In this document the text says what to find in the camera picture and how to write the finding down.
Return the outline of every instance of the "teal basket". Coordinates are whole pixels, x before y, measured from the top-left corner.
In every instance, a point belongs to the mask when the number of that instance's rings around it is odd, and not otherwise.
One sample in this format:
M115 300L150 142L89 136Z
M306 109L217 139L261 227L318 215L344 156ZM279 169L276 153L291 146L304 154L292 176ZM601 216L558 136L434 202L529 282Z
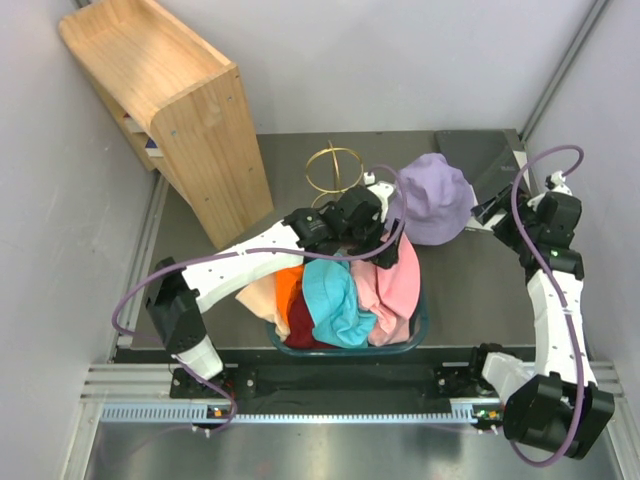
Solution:
M368 347L368 348L332 348L332 349L314 349L314 350L300 350L296 348L287 347L278 334L276 333L276 327L273 323L266 323L267 335L269 340L273 343L273 346L280 350L282 353L291 355L292 357L376 357L381 355L398 355L400 353L413 350L427 336L429 330L429 314L427 312L427 301L420 286L420 295L418 297L418 305L413 315L409 319L409 339L406 342L394 343L392 345L384 345L382 347Z

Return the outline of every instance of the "teal cloth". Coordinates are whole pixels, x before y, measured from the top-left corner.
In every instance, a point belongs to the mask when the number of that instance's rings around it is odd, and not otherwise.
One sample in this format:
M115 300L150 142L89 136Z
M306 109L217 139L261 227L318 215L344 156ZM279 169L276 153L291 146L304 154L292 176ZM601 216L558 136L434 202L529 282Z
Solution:
M304 268L302 294L313 319L313 338L342 348L366 348L377 317L358 307L349 262L314 260Z

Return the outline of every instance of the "wooden shelf side panel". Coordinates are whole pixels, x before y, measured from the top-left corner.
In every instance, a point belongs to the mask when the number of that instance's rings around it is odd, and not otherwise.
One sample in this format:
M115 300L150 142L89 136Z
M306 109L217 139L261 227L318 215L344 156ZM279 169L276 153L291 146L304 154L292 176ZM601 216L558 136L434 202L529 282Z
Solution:
M216 247L273 210L236 66L159 111L151 134Z

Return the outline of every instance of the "dark gray table surface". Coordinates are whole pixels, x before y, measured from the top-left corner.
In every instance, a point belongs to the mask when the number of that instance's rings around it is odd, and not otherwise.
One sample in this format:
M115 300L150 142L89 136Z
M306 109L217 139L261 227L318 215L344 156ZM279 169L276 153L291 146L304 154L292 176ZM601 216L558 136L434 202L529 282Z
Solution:
M513 131L508 136L517 142ZM420 154L436 150L432 132L262 135L258 139L276 208L239 241L255 236L292 210L311 204L317 192L305 180L305 164L311 155L326 148L329 140L334 146L356 150L367 167L386 163L402 168ZM357 163L347 156L339 158L345 183L352 181L358 172ZM332 186L330 165L329 158L318 160L312 171L317 183ZM464 164L454 166L465 170ZM179 261L214 252L188 204L170 189L152 265L168 256ZM533 311L515 253L490 234L471 231L446 245L417 247L417 252L431 319L424 345L461 346L487 341L534 344ZM254 317L233 296L206 312L204 321L218 348L271 346L264 321ZM136 330L154 334L144 310L140 311ZM132 348L157 347L136 338Z

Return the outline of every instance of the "clothing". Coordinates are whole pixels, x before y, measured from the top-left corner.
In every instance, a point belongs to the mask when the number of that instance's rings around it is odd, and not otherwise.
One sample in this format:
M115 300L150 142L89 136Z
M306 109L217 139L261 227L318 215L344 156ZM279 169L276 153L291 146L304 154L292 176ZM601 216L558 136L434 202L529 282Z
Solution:
M276 277L274 274L262 277L244 287L236 295L236 300L247 307L256 317L275 323L280 340L290 333L289 325L284 323L276 306Z
M409 319L420 295L420 264L405 233L398 245L398 263L389 269L371 262L356 261L351 274L358 290L358 303L377 317L368 336L375 346L406 342L409 339Z
M304 265L276 272L276 305L284 323L289 325L289 308L302 291Z
M313 337L342 348L365 348L376 316L358 307L348 262L314 260L302 275L302 293L315 325Z
M441 245L453 240L471 218L474 194L462 172L447 164L439 153L420 156L400 170L398 183L405 190L407 216L404 231L411 243ZM398 190L389 212L387 226L402 215Z
M313 338L311 332L314 324L302 292L299 292L298 296L291 302L289 327L291 328L291 333L284 341L287 347L298 349L335 348L333 345L319 342Z

